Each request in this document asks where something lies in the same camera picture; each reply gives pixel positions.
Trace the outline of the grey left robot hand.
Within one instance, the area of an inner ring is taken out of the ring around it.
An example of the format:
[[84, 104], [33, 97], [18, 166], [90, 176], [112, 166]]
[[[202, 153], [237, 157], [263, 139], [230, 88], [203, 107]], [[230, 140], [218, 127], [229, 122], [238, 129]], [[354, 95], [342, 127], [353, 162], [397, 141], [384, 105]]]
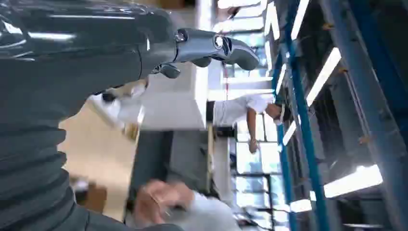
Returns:
[[213, 60], [253, 70], [243, 42], [176, 25], [169, 12], [91, 0], [0, 3], [0, 130], [56, 128], [85, 100], [175, 63]]

